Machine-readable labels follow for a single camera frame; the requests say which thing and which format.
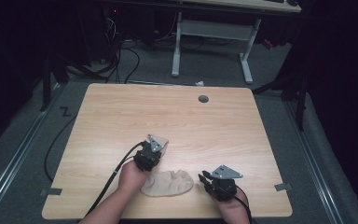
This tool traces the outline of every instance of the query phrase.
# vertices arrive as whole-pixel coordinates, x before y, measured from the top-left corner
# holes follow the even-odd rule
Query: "person's right hand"
[[[235,196],[248,204],[248,200],[241,190],[238,189]],[[228,202],[219,202],[213,196],[211,196],[211,198],[213,199],[214,203],[216,203],[216,206],[226,223],[250,224],[246,209],[240,202],[235,199],[231,199]]]

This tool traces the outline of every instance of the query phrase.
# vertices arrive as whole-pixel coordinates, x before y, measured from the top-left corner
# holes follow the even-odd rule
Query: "table top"
[[[209,101],[201,103],[200,95]],[[198,179],[220,164],[243,174],[235,181],[254,217],[292,214],[287,193],[274,187],[282,178],[249,89],[91,84],[52,184],[61,195],[48,196],[43,217],[85,216],[121,159],[150,133],[169,140],[153,172],[187,171],[194,186],[174,197],[139,192],[123,218],[220,217]]]
[[[301,7],[290,6],[286,1],[283,3],[270,2],[266,0],[183,0],[183,2],[212,4],[226,7],[246,7],[253,9],[280,11],[280,12],[300,12]]]

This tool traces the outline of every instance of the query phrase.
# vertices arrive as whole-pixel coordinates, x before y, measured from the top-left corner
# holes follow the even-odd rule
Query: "hand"
[[[133,194],[145,184],[150,174],[148,171],[139,170],[134,161],[129,161],[121,168],[117,190],[124,190]]]
[[[248,204],[248,200],[245,194],[241,190],[237,190],[235,194],[237,198]],[[235,199],[231,199],[228,202],[219,202],[213,196],[211,196],[217,208],[222,214],[222,218],[228,224],[250,224],[248,214],[243,205]]]

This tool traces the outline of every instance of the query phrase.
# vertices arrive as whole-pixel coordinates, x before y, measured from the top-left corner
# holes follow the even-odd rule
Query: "forearm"
[[[135,192],[117,189],[100,203],[91,213],[89,213],[81,224],[98,223],[113,224],[120,221],[127,203]]]

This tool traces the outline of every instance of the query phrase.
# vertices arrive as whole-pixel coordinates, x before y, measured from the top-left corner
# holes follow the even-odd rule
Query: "gray carpet floor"
[[[205,86],[257,88],[273,80],[290,49],[290,46],[265,49],[254,45],[249,57],[249,64],[254,76],[254,84],[244,82],[238,55],[226,53],[225,49],[235,49],[236,43],[219,46],[203,44],[184,46],[180,76],[171,77],[172,49],[170,42],[163,42],[155,47],[137,44],[132,50],[140,57],[138,68],[129,79],[129,83],[164,83],[174,85],[195,85],[203,81]],[[125,46],[134,46],[134,42]],[[121,51],[118,67],[120,82],[137,64],[137,57],[131,51]],[[115,83],[112,75],[110,83]],[[43,189],[51,183],[44,171],[44,160],[48,154],[48,172],[54,175],[60,162],[66,141],[70,135],[73,122],[60,135],[60,130],[73,118],[81,106],[86,88],[92,82],[89,78],[71,76],[67,85],[62,85],[56,93],[56,100],[46,114],[39,131],[36,133],[29,151],[15,174],[4,197],[0,200],[0,223],[76,223],[74,220],[45,220],[41,216],[46,198],[41,196]],[[262,218],[256,217],[260,223],[331,223],[326,213],[320,193],[307,165],[302,150],[303,143],[298,137],[298,130],[293,124],[293,117],[287,111],[287,104],[281,101],[279,91],[267,91],[256,95],[256,103],[268,134],[268,140],[278,163],[283,182],[292,185],[288,190],[289,200],[293,207],[290,217]],[[40,115],[41,85],[34,90],[34,97],[12,119],[11,124],[0,138],[0,176],[15,155],[22,140]],[[307,99],[307,110],[304,117],[305,132],[302,133],[318,162],[324,179],[330,188],[343,223],[358,223],[358,202],[351,190],[351,185],[340,169],[334,153],[325,139],[322,126],[317,120],[311,99]],[[122,223],[223,223],[222,220],[123,220]]]

